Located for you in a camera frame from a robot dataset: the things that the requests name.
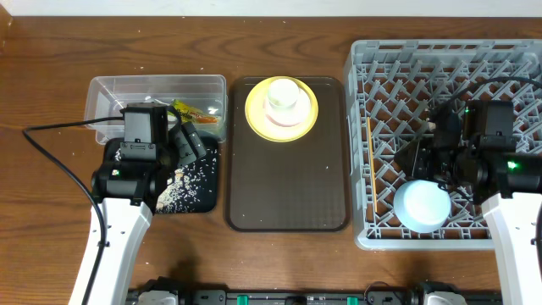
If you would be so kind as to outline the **green snack wrapper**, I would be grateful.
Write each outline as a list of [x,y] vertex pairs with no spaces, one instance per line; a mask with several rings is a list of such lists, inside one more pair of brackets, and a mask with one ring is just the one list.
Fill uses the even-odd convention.
[[201,109],[189,106],[179,99],[173,99],[171,105],[183,118],[184,122],[193,124],[217,124],[220,121],[218,116],[204,113]]

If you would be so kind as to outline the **light blue bowl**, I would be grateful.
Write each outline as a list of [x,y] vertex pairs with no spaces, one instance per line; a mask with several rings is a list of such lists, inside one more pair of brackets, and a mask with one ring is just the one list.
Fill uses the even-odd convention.
[[409,230],[431,233],[442,227],[451,212],[451,199],[435,182],[412,180],[395,192],[396,217]]

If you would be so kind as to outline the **wooden chopstick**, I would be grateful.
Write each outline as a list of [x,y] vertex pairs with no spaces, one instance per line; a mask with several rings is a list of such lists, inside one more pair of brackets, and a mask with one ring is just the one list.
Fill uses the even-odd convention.
[[371,119],[367,119],[367,139],[368,139],[368,152],[369,152],[369,165],[371,170],[371,185],[373,193],[373,211],[376,214],[378,212],[378,196],[376,192],[376,180],[375,180],[375,171],[374,171],[374,155],[373,155],[373,139],[372,139],[372,128],[371,128]]

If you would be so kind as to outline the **white cup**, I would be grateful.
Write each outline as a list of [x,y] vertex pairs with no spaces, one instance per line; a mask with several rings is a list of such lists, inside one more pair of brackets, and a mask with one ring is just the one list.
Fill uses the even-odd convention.
[[299,90],[293,80],[273,80],[268,87],[267,99],[275,108],[290,108],[296,104]]

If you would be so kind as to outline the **pink bowl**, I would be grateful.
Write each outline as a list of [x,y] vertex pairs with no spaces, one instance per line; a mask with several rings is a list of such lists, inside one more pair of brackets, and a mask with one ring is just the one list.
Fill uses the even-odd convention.
[[279,107],[274,105],[268,97],[265,97],[263,108],[266,117],[275,125],[292,127],[308,118],[312,104],[310,97],[300,88],[296,100],[291,105]]

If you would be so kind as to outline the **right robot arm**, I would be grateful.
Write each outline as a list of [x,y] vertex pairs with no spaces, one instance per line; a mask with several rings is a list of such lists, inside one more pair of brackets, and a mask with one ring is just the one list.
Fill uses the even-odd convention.
[[541,157],[519,153],[514,106],[468,101],[463,116],[448,106],[432,112],[430,138],[418,138],[394,160],[406,176],[441,189],[469,186],[494,242],[505,304],[541,302]]

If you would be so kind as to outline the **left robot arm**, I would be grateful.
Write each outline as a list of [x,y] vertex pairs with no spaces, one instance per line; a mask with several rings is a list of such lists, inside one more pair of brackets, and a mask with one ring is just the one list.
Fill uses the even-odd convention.
[[124,134],[109,140],[91,177],[91,225],[72,304],[124,303],[136,255],[159,196],[177,169],[206,154],[196,128],[171,105],[122,109]]

